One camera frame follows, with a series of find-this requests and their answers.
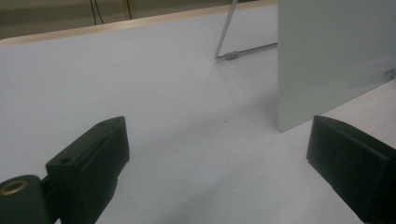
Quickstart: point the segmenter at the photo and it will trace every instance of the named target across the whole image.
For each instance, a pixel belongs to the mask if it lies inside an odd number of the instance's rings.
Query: black plastic part
[[[396,221],[396,150],[336,119],[314,122],[308,162],[365,223]]]
[[[0,184],[0,223],[51,223],[37,176],[22,175]]]
[[[63,201],[62,223],[94,223],[113,197],[128,160],[125,119],[119,117],[96,124],[49,161],[49,182]]]

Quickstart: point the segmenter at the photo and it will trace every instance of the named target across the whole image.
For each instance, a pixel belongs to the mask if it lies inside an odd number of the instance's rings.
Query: white tabletop
[[[276,127],[277,51],[215,63],[225,14],[0,49],[0,181],[123,115],[131,161],[97,223],[361,223],[306,162],[311,121]],[[276,40],[235,14],[226,50]],[[396,83],[327,113],[396,147]]]

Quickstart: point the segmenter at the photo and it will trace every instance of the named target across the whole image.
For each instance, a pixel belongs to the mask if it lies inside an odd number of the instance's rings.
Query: cable
[[[91,9],[92,9],[93,21],[94,21],[94,23],[95,23],[95,25],[96,25],[95,10],[93,9],[93,2],[92,2],[92,0],[90,0],[90,1],[91,1]]]
[[[105,24],[103,22],[102,15],[100,14],[100,11],[99,11],[98,2],[96,0],[94,0],[94,1],[95,1],[95,5],[96,5],[96,10],[98,11],[98,15],[99,15],[100,21],[102,22],[102,24]]]

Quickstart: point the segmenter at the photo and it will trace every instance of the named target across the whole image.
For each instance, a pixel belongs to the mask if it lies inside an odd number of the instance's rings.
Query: white table
[[[361,223],[306,162],[311,121],[276,128],[276,49],[214,62],[224,20],[0,49],[0,181],[44,177],[73,140],[123,115],[131,161],[97,223]],[[276,6],[237,12],[227,38],[224,51],[270,43]],[[391,81],[327,115],[396,147],[395,93]]]

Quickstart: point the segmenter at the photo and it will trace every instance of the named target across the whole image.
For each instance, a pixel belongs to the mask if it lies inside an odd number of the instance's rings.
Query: white panel
[[[395,0],[279,0],[281,131],[392,78],[395,8]]]

